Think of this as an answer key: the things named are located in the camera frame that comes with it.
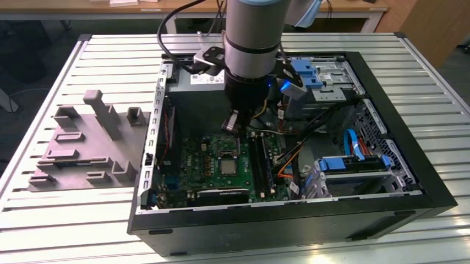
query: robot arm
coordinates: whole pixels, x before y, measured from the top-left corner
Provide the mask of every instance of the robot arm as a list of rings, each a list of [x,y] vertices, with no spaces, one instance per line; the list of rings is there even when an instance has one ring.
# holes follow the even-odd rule
[[[298,1],[303,3],[300,10],[310,14],[299,20],[306,25],[306,20],[311,18],[312,21],[311,14],[316,14],[320,0]],[[192,72],[215,76],[224,70],[231,115],[222,129],[235,136],[246,132],[254,111],[263,105],[270,84],[276,79],[284,80],[284,85],[303,87],[294,67],[276,59],[287,13],[290,16],[298,13],[295,4],[290,4],[290,0],[227,1],[224,48],[207,47],[194,58]]]

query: wooden desk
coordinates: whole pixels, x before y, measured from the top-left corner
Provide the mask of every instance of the wooden desk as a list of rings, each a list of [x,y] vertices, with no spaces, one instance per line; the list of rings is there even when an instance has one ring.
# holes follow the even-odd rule
[[[191,0],[142,2],[130,7],[110,7],[108,2],[90,0],[0,0],[0,20],[77,20],[77,19],[160,19]],[[362,0],[331,0],[333,18],[367,18],[362,32],[374,32],[389,5],[383,0],[375,4]],[[168,33],[176,33],[175,19],[214,18],[216,0],[207,0],[179,13],[167,23]],[[320,6],[318,18],[326,18],[329,5]]]

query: yellow wire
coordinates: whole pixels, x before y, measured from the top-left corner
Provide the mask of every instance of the yellow wire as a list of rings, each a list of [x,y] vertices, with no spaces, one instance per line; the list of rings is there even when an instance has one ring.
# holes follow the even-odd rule
[[[279,172],[278,172],[278,177],[280,177],[282,172],[284,171],[287,165],[291,163],[291,161],[294,160],[295,156],[299,154],[300,149],[302,149],[302,146],[299,147],[299,150],[294,153],[294,155],[291,156],[291,158],[290,158],[288,161],[286,162],[284,166],[283,166],[282,169],[279,170]]]
[[[264,111],[266,111],[266,107],[267,107],[267,100],[264,100],[264,105],[263,105],[263,109],[262,109],[262,112],[259,112],[258,114],[254,115],[254,117],[251,119],[255,119],[256,117],[259,117]]]

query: blue light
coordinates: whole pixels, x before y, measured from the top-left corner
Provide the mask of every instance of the blue light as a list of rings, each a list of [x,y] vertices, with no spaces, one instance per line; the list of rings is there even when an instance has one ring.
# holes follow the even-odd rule
[[[284,84],[283,84],[282,87],[280,87],[280,91],[286,90],[287,87],[290,86],[290,84],[291,84],[291,83],[290,83],[288,81],[286,81]]]

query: black cable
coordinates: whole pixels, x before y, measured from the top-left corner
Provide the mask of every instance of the black cable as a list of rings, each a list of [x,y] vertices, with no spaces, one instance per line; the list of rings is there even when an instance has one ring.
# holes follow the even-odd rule
[[[228,0],[224,1],[226,5],[224,5],[224,8],[223,8],[223,11],[222,11],[222,14],[220,14],[220,19],[219,19],[219,24],[218,24],[218,32],[222,31],[222,24],[223,24],[223,18],[227,14],[227,5],[228,5]]]
[[[279,42],[279,50],[280,50],[280,55],[282,55],[282,58],[284,60],[284,63],[287,64],[288,60],[287,60],[287,55],[286,55],[286,52],[284,52],[284,47],[282,46],[282,42]]]
[[[307,138],[315,133],[315,130],[318,128],[320,128],[325,124],[326,121],[329,120],[329,117],[333,115],[333,113],[341,109],[345,106],[351,106],[355,105],[357,103],[359,103],[362,99],[361,98],[355,98],[351,100],[347,100],[345,102],[341,103],[335,103],[329,109],[326,109],[307,124],[307,126],[304,127],[303,131],[300,132],[299,138],[296,140],[296,143],[294,145],[294,147],[290,148],[290,150],[284,153],[280,154],[278,157],[278,160],[283,159],[286,156],[288,156],[290,154],[292,154],[299,147],[302,147],[303,142],[307,140]]]
[[[215,24],[218,24],[219,17],[222,19],[222,5],[223,5],[223,3],[220,3],[220,0],[216,0],[216,3],[218,3],[218,13],[215,14],[215,18],[214,18],[214,21],[212,21],[212,24],[211,24],[211,27],[210,27],[207,33],[203,34],[203,36],[206,36],[206,37],[212,34],[214,26],[215,26]]]
[[[291,161],[292,166],[292,182],[299,187],[299,193],[296,194],[294,191],[291,192],[291,200],[296,200],[300,198],[300,169],[299,169],[299,155]]]
[[[191,3],[188,3],[188,4],[186,4],[186,5],[183,5],[182,7],[176,8],[175,10],[172,10],[172,11],[170,12],[170,14],[167,15],[167,17],[162,20],[162,23],[160,23],[160,25],[159,25],[159,29],[158,29],[158,31],[156,31],[156,39],[158,39],[158,41],[159,41],[159,45],[160,45],[160,47],[162,47],[162,50],[163,50],[164,53],[168,55],[168,57],[175,61],[175,63],[178,63],[179,67],[182,67],[182,68],[183,68],[188,73],[191,73],[191,74],[196,74],[198,72],[196,72],[196,70],[194,70],[191,67],[187,67],[187,66],[183,64],[183,62],[180,62],[180,61],[178,60],[178,57],[171,53],[171,51],[170,51],[170,50],[167,49],[167,47],[164,46],[163,41],[162,41],[162,31],[163,31],[163,28],[166,27],[166,24],[167,24],[170,18],[171,18],[175,14],[178,14],[178,12],[180,12],[180,11],[183,11],[184,9],[187,9],[187,8],[190,8],[190,7],[192,7],[192,6],[195,6],[196,4],[200,4],[200,3],[204,2],[204,1],[206,1],[206,0],[196,0],[196,1],[194,1],[194,2],[191,2]]]
[[[333,18],[333,6],[331,6],[331,2],[330,0],[326,0],[326,2],[329,3],[329,14],[326,16],[326,18]]]

